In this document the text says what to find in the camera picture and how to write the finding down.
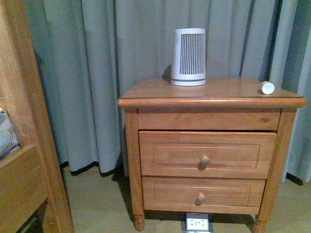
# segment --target floor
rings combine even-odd
[[[131,214],[129,179],[117,171],[101,177],[88,170],[64,178],[76,233],[137,233]],[[311,233],[311,182],[298,186],[289,180],[278,190],[266,233]],[[146,211],[144,233],[182,233],[178,212]],[[250,233],[253,219],[247,215],[211,216],[215,233]]]

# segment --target space heater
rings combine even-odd
[[[177,29],[174,42],[171,84],[179,86],[204,85],[206,82],[205,29]]]

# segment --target wooden nightstand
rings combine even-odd
[[[251,78],[142,79],[118,104],[138,231],[145,209],[252,214],[254,233],[265,231],[302,96],[264,95]]]

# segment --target bed frame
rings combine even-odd
[[[21,145],[0,161],[0,232],[36,213],[43,232],[73,233],[22,0],[0,1],[0,107]]]

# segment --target curtain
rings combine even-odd
[[[311,1],[284,0],[282,3],[270,81],[311,101]],[[311,107],[298,109],[286,172],[308,182],[311,178]]]
[[[141,78],[170,76],[175,29],[206,29],[207,77],[264,81],[278,71],[270,80],[282,85],[290,73],[285,50],[295,10],[284,16],[279,1],[24,2],[58,156],[73,171],[98,161],[107,172],[121,162],[124,117],[116,100]]]
[[[112,1],[25,0],[60,163],[121,162]]]

